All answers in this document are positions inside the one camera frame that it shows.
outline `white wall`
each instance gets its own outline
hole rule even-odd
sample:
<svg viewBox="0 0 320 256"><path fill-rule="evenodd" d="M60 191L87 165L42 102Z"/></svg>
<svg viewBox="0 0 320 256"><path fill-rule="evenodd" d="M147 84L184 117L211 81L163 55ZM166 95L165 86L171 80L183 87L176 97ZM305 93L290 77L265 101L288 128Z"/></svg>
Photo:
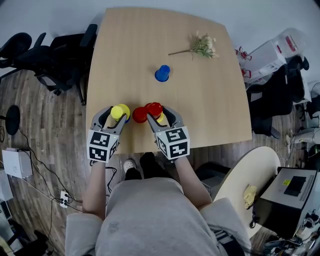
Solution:
<svg viewBox="0 0 320 256"><path fill-rule="evenodd" d="M100 22L105 8L150 7L179 11L224 24L234 47L250 52L288 27L310 38L305 56L308 81L320 79L320 9L313 0L5 0L0 5L0 46L18 32L43 44L56 36L83 32ZM0 69L0 76L8 70Z"/></svg>

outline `round table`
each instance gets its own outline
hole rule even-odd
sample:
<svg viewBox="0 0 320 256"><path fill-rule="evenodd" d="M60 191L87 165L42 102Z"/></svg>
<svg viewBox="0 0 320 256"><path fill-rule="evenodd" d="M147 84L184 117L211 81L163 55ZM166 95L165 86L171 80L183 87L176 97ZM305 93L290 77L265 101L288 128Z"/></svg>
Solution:
<svg viewBox="0 0 320 256"><path fill-rule="evenodd" d="M256 186L257 194L277 174L277 168L281 166L277 153L270 147L261 146L247 152L225 175L220 184L218 193L213 201L221 198L229 198L235 211L238 213L246 231L251 238L261 225L256 224L253 229L249 227L252 221L252 210L245 208L244 191L248 185Z"/></svg>

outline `round black base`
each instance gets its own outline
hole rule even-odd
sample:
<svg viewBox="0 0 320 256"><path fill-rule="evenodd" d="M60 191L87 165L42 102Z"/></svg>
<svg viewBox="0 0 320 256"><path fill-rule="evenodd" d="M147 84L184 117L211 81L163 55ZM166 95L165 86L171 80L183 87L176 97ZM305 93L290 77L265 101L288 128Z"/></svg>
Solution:
<svg viewBox="0 0 320 256"><path fill-rule="evenodd" d="M5 116L5 129L10 135L15 135L20 125L20 110L18 106L9 107Z"/></svg>

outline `power outlet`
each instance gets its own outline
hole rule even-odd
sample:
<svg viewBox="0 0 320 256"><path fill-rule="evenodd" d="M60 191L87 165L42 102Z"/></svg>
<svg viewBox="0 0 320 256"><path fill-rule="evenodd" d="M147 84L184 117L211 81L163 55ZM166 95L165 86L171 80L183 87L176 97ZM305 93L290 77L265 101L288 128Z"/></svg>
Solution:
<svg viewBox="0 0 320 256"><path fill-rule="evenodd" d="M66 191L61 191L60 194L60 206L63 208L68 208L69 194Z"/></svg>

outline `t-shirt sleeve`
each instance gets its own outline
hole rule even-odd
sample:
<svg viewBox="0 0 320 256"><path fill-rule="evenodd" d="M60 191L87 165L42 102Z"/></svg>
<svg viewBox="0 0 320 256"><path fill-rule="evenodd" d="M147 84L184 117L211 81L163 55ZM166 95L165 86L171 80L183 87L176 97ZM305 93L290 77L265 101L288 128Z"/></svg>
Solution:
<svg viewBox="0 0 320 256"><path fill-rule="evenodd" d="M200 210L202 217L212 231L224 230L248 250L251 242L235 208L228 198L221 198Z"/></svg>
<svg viewBox="0 0 320 256"><path fill-rule="evenodd" d="M66 218L65 255L95 256L102 219L88 213L73 213Z"/></svg>

